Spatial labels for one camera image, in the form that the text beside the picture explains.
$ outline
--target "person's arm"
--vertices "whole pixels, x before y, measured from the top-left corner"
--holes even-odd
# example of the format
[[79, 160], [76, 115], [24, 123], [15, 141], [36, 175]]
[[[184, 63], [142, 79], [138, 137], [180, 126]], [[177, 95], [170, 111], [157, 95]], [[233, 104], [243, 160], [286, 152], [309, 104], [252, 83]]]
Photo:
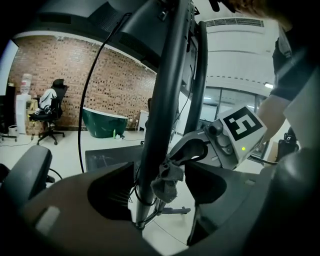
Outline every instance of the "person's arm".
[[263, 142], [269, 141], [284, 124], [286, 117], [284, 110], [290, 104], [290, 100], [275, 95], [270, 95], [258, 109], [258, 117], [267, 127]]
[[237, 12], [256, 18], [276, 20], [285, 31], [291, 30], [301, 6], [290, 0], [226, 0]]

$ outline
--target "tiled floor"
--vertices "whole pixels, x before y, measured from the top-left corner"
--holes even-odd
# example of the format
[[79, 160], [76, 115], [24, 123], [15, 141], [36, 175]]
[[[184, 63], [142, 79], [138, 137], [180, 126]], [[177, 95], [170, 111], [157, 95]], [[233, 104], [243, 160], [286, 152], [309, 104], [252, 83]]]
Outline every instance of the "tiled floor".
[[[126, 131], [125, 139], [113, 138], [93, 138], [87, 131], [81, 133], [81, 152], [83, 164], [85, 167], [85, 151], [98, 149], [111, 149], [139, 145], [143, 140], [142, 132]], [[58, 171], [63, 178], [77, 175], [81, 173], [81, 167], [78, 155], [77, 132], [66, 131], [65, 138], [56, 136], [58, 145], [54, 145], [51, 138], [43, 140], [40, 145], [51, 150], [52, 163], [51, 168]], [[179, 141], [181, 136], [175, 135], [170, 148]], [[6, 139], [0, 143], [0, 163], [12, 168], [18, 159], [33, 145], [36, 145], [38, 137], [31, 141], [31, 136], [21, 135], [17, 142]], [[262, 166], [251, 161], [244, 161], [237, 171], [259, 173]], [[49, 175], [59, 180], [55, 173], [50, 172]], [[161, 215], [154, 218], [143, 231], [143, 237], [148, 241], [159, 253], [168, 256], [183, 250], [186, 250], [188, 236], [191, 232], [193, 218], [195, 214], [194, 199], [185, 182], [177, 184], [178, 197], [168, 205], [168, 207], [179, 209], [181, 207], [191, 208], [191, 212], [186, 215]], [[128, 204], [131, 209], [132, 218], [135, 220], [137, 198], [134, 193], [131, 196], [132, 203]]]

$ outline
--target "green bathtub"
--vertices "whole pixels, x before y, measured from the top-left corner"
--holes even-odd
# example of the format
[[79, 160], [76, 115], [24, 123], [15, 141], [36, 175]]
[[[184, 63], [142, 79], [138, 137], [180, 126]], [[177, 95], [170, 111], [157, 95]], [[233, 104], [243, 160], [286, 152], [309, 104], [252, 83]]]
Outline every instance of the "green bathtub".
[[95, 138], [112, 138], [123, 135], [126, 130], [128, 117], [108, 114], [87, 107], [83, 108], [82, 118], [87, 130]]

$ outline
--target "chair base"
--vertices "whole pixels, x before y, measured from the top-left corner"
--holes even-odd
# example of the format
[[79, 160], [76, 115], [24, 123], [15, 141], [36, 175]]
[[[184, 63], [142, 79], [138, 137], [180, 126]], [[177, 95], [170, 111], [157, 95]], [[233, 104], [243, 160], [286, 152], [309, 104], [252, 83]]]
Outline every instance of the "chair base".
[[62, 137], [65, 137], [65, 133], [64, 132], [54, 131], [54, 130], [50, 129], [50, 130], [48, 130], [46, 132], [39, 133], [39, 139], [38, 139], [38, 142], [36, 144], [39, 145], [40, 141], [42, 141], [46, 137], [51, 137], [54, 140], [54, 145], [58, 145], [57, 139], [55, 138], [54, 135], [62, 135]]

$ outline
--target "brick wall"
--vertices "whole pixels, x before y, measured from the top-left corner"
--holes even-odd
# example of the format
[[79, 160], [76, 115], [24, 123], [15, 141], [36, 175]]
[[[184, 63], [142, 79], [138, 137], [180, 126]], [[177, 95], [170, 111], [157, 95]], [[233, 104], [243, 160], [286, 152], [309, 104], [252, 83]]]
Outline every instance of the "brick wall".
[[[9, 81], [20, 91], [24, 73], [32, 74], [31, 95], [43, 95], [55, 79], [64, 79], [68, 90], [62, 104], [65, 110], [57, 125], [78, 126], [79, 105], [89, 69], [99, 45], [73, 38], [27, 36], [18, 38]], [[133, 119], [134, 128], [140, 110], [148, 110], [156, 75], [134, 60], [113, 50], [103, 49], [86, 93], [85, 107]]]

